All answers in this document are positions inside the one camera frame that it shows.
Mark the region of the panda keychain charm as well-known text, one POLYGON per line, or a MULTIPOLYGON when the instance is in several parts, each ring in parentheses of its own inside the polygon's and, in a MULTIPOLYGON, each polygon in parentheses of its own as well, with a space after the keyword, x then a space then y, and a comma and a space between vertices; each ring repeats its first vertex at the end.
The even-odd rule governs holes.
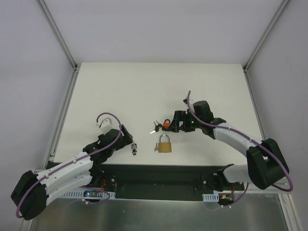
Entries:
POLYGON ((131 150, 133 155, 137 155, 137 147, 138 147, 137 144, 133 142, 131 145, 131 150))

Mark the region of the large brass padlock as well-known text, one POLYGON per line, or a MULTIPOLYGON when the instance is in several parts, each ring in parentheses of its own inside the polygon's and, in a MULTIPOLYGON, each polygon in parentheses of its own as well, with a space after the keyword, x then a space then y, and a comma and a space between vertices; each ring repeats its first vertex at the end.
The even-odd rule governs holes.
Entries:
POLYGON ((167 134, 162 134, 159 137, 158 152, 159 153, 171 153, 172 152, 172 145, 170 142, 170 137, 167 134))

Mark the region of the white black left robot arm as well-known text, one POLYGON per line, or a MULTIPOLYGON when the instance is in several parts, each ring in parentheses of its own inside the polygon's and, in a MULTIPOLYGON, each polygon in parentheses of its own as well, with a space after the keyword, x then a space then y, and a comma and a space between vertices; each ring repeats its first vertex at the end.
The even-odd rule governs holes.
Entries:
POLYGON ((98 136, 97 141, 68 161, 38 173, 25 172, 11 194, 17 207, 16 216, 31 220, 63 194, 82 186, 99 186, 103 177, 100 165, 130 144, 133 136, 122 125, 98 136))

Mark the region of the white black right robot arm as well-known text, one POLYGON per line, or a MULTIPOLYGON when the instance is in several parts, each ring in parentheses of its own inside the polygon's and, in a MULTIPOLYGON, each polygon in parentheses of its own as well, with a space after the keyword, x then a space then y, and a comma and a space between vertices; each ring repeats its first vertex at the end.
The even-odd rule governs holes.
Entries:
POLYGON ((189 105, 186 111, 175 111, 172 121, 163 129, 174 133, 200 129, 203 134, 229 145, 246 158, 245 165, 228 164, 207 180, 213 190, 221 192, 240 182, 252 183, 262 190, 273 186, 291 192, 294 188, 277 142, 271 138, 255 140, 233 128, 226 120, 214 117, 207 101, 189 105))

